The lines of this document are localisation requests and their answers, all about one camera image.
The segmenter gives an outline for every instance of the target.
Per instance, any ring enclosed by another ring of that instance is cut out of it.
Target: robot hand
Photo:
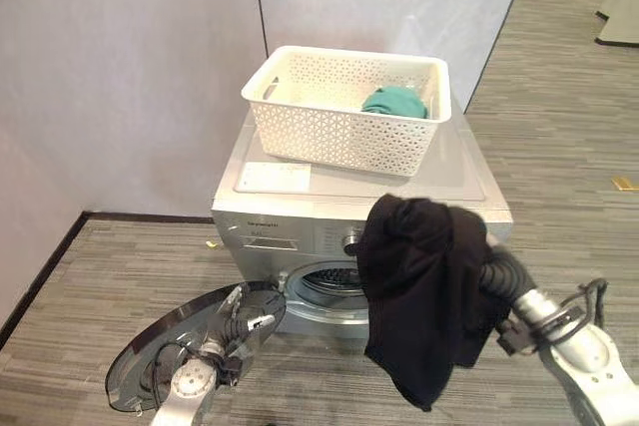
[[[242,359],[232,353],[253,331],[276,321],[272,314],[241,319],[238,310],[244,294],[245,286],[236,286],[210,318],[202,346],[198,351],[189,351],[189,359],[174,373],[169,395],[159,407],[152,426],[191,426],[210,408],[213,393],[220,385],[238,384]],[[154,398],[159,405],[155,390]]]
[[[593,280],[557,304],[536,289],[524,266],[504,248],[495,249],[493,259],[485,267],[482,287],[509,297],[521,320],[500,325],[499,344],[509,355],[525,348],[536,349],[544,366],[564,388],[583,426],[638,425],[639,387],[624,370],[614,341],[602,329],[607,282]],[[585,313],[574,305],[581,296],[586,300]]]

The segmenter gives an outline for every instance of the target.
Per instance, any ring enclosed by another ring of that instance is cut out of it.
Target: basket handle
[[[269,97],[273,94],[273,92],[278,87],[279,82],[280,82],[280,79],[278,77],[275,77],[271,80],[271,84],[267,87],[266,90],[264,90],[264,93],[262,94],[262,100],[269,99]]]

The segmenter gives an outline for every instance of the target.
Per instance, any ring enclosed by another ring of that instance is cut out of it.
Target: brand logo
[[[277,223],[260,223],[257,221],[247,221],[249,226],[268,226],[268,227],[277,227]]]

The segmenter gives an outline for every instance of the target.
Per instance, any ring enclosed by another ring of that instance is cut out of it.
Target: black cloth
[[[490,248],[475,213],[391,195],[372,207],[357,246],[368,300],[365,354],[414,406],[430,411],[453,365],[472,367],[504,301],[478,289]]]

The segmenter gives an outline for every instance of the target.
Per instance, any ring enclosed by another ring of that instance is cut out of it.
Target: front-load washing machine
[[[243,277],[271,281],[285,294],[279,331],[367,338],[353,245],[386,193],[469,209],[507,239],[508,205],[459,108],[452,110],[410,179],[269,156],[247,115],[212,213]]]

